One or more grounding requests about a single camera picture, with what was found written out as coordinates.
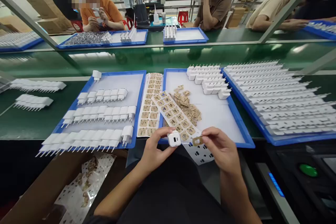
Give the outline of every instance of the blue tray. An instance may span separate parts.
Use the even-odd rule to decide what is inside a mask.
[[[42,41],[43,41],[43,38],[38,38],[38,39],[30,42],[29,44],[24,45],[24,46],[19,47],[19,48],[0,48],[0,52],[9,53],[9,52],[16,52],[16,51],[24,51],[24,50],[27,50],[30,47],[33,47],[33,46],[41,43]]]
[[[162,86],[162,90],[165,91],[166,90],[166,77],[167,77],[167,72],[187,72],[186,68],[165,68],[164,69],[164,74],[163,74],[163,86]],[[229,103],[229,108],[231,110],[231,113],[238,125],[238,128],[245,140],[245,143],[236,143],[236,146],[238,148],[250,148],[250,149],[254,149],[256,146],[254,145],[254,142],[249,134],[249,131],[247,130],[244,121],[242,119],[242,117],[240,116],[237,107],[234,103],[234,101],[232,100],[232,97],[229,96],[226,99]],[[163,126],[163,116],[160,114],[160,121],[159,121],[159,128],[161,128]],[[159,140],[159,144],[168,144],[168,140],[166,139],[160,139]]]
[[[328,139],[335,139],[336,133],[323,133],[323,134],[310,134],[307,133],[307,136],[295,136],[284,139],[284,140],[274,140],[273,136],[268,132],[266,127],[263,125],[257,114],[254,112],[253,108],[249,105],[246,101],[244,96],[238,90],[238,88],[234,85],[234,83],[230,80],[228,75],[223,71],[223,75],[226,77],[227,81],[229,82],[229,87],[232,88],[233,92],[237,96],[238,100],[241,102],[245,110],[251,116],[254,123],[257,125],[259,130],[262,132],[264,137],[266,138],[267,142],[273,144],[274,146],[281,146],[281,145],[289,145],[289,144],[296,144],[301,142],[310,142],[310,141],[317,141],[317,140],[328,140]]]
[[[136,113],[134,115],[134,126],[133,126],[133,136],[132,136],[132,143],[127,144],[128,149],[132,149],[135,146],[135,141],[137,139],[137,130],[138,130],[138,119],[139,119],[139,113],[140,113],[140,107],[141,107],[141,99],[142,99],[142,92],[144,91],[144,86],[145,86],[145,81],[146,81],[146,70],[139,70],[139,71],[125,71],[125,72],[104,72],[101,74],[101,76],[111,76],[111,75],[136,75],[136,74],[143,74],[142,81],[141,81],[141,86],[139,90],[139,97],[138,97],[138,102],[136,104]],[[88,92],[90,89],[91,85],[93,84],[94,79],[91,76],[90,79],[87,81],[83,89],[81,90],[82,92]],[[76,110],[77,109],[77,102],[78,99],[76,98],[75,101],[72,103],[70,108],[68,110]],[[64,119],[61,119],[60,122],[57,124],[56,128],[54,129],[53,133],[62,133],[64,130],[64,127],[62,128]],[[119,143],[116,149],[123,149],[122,143]],[[87,147],[87,148],[81,148],[80,150],[87,150],[87,149],[92,149],[92,147]]]
[[[163,29],[163,43],[164,44],[196,44],[196,43],[206,43],[209,38],[204,34],[201,28],[199,27],[191,27],[191,28],[177,28],[177,31],[186,31],[186,30],[199,30],[199,32],[203,35],[204,39],[200,40],[165,40],[165,31]]]
[[[328,22],[328,21],[321,21],[321,20],[316,20],[316,21],[311,21],[310,23],[323,23],[327,26],[330,25],[336,25],[336,23],[332,23],[332,22]],[[336,40],[336,34],[335,33],[331,33],[329,31],[322,31],[322,30],[318,30],[315,29],[314,27],[310,27],[310,26],[306,26],[303,30],[310,32],[310,33],[314,33],[320,37],[326,38],[326,39],[330,39],[330,40]]]
[[[65,42],[67,42],[69,39],[77,36],[78,33],[75,33],[74,35],[72,35],[70,38],[68,38],[67,40],[63,41],[61,44],[59,44],[57,47],[59,49],[77,49],[77,48],[95,48],[95,47],[101,47],[102,45],[99,44],[82,44],[82,45],[64,45]]]
[[[111,35],[114,33],[125,33],[128,31],[110,31]],[[137,30],[136,32],[146,32],[145,40],[144,41],[138,41],[138,42],[120,42],[120,43],[111,43],[111,44],[102,44],[103,47],[115,47],[115,46],[138,46],[138,45],[145,45],[147,41],[147,34],[148,29],[144,30]]]

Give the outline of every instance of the metal frame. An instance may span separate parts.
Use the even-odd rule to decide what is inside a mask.
[[[322,56],[318,60],[315,60],[310,66],[303,68],[299,74],[300,75],[311,75],[316,73],[317,71],[323,69],[327,64],[336,60],[336,49],[331,50],[326,55]]]
[[[23,22],[26,23],[34,32],[49,44],[54,50],[58,50],[57,43],[38,25],[36,24],[13,0],[0,0],[6,7],[14,12]]]
[[[271,26],[265,31],[263,36],[259,39],[258,44],[265,43],[270,36],[278,29],[282,22],[288,17],[288,15],[294,10],[294,8],[300,3],[301,0],[290,0],[289,3],[282,8],[277,14],[275,20]]]

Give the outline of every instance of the brown sticker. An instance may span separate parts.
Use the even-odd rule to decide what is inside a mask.
[[[173,107],[175,107],[174,102],[168,103],[168,107],[171,108],[171,109],[172,109]]]
[[[171,113],[170,111],[168,111],[167,113],[166,113],[166,117],[167,118],[171,118],[173,116],[173,113]]]
[[[182,139],[183,142],[187,142],[189,140],[189,135],[188,135],[188,133],[186,131],[183,131],[180,134],[180,136],[181,136],[181,139]]]
[[[155,121],[155,120],[149,120],[148,127],[155,128],[156,124],[157,124],[157,121]]]
[[[149,136],[151,136],[153,133],[154,133],[154,131],[155,131],[155,129],[154,128],[148,128],[148,130],[147,130],[147,134],[149,135]]]
[[[149,116],[148,112],[142,112],[141,118],[147,119]]]
[[[169,98],[169,97],[166,97],[166,98],[164,99],[164,101],[165,101],[166,103],[169,103],[169,102],[171,102],[171,100],[170,100],[170,98]]]
[[[161,99],[160,96],[154,96],[154,100],[159,101]]]
[[[141,127],[147,127],[148,120],[147,119],[141,119],[140,120],[140,126]]]
[[[162,106],[165,104],[165,102],[164,102],[163,100],[160,100],[160,101],[157,102],[157,104],[158,104],[160,107],[162,107]]]
[[[180,114],[178,114],[178,115],[176,116],[176,118],[178,119],[178,121],[183,121],[184,116],[183,116],[182,113],[180,113]]]
[[[176,126],[177,124],[178,124],[178,121],[175,118],[170,119],[170,125]]]
[[[174,107],[171,109],[171,111],[176,115],[178,114],[180,111],[177,109],[177,107]]]
[[[138,130],[138,136],[142,137],[146,135],[146,128],[139,128]]]
[[[183,128],[188,128],[190,126],[187,120],[184,120],[183,122],[181,122],[181,125],[183,126]]]
[[[152,106],[151,109],[150,109],[152,112],[157,112],[158,111],[158,108],[156,106]]]
[[[157,119],[158,118],[158,113],[151,113],[151,115],[149,116],[150,119]]]
[[[144,111],[149,111],[150,109],[151,109],[151,108],[150,108],[150,106],[148,106],[148,105],[145,105],[144,108],[143,108]]]
[[[161,110],[163,112],[167,112],[169,110],[169,108],[167,107],[167,105],[164,105],[164,106],[161,107]]]
[[[176,126],[176,130],[177,130],[179,133],[181,133],[181,132],[183,131],[183,128],[182,128],[182,126],[179,124],[179,125]]]
[[[194,130],[194,128],[193,128],[192,126],[190,126],[190,127],[187,129],[187,131],[188,131],[188,133],[189,133],[190,135],[193,135],[193,134],[196,133],[196,131]]]

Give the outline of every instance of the green workbench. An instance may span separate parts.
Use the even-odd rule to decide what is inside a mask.
[[[308,88],[321,86],[316,94],[331,92],[325,99],[326,101],[336,100],[336,90],[330,90],[330,86],[336,86],[336,75],[310,75],[302,79],[302,82],[306,81],[312,81]],[[46,139],[76,99],[86,82],[71,81],[65,83],[67,87],[56,93],[29,93],[36,96],[48,96],[53,99],[54,102],[49,107],[36,112],[10,108],[0,116],[0,140]],[[18,90],[7,90],[0,94],[0,114],[6,109],[7,105],[13,104],[15,98],[21,94],[23,92]],[[234,94],[232,94],[232,98],[251,137],[254,139],[262,138],[262,134]]]

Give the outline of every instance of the red stool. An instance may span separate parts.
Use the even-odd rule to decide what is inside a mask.
[[[178,12],[178,17],[177,17],[177,21],[179,22],[180,26],[182,27],[183,23],[188,22],[188,11],[187,10],[180,10]]]
[[[130,27],[129,27],[128,23],[126,22],[126,20],[123,19],[122,22],[124,23],[124,26],[127,25],[128,29],[130,30]]]
[[[80,20],[71,20],[71,24],[72,24],[72,27],[75,28],[76,32],[80,33],[80,32],[83,32],[83,24],[82,24],[82,21]],[[79,31],[76,29],[76,27],[74,26],[74,24],[78,25],[79,27]]]

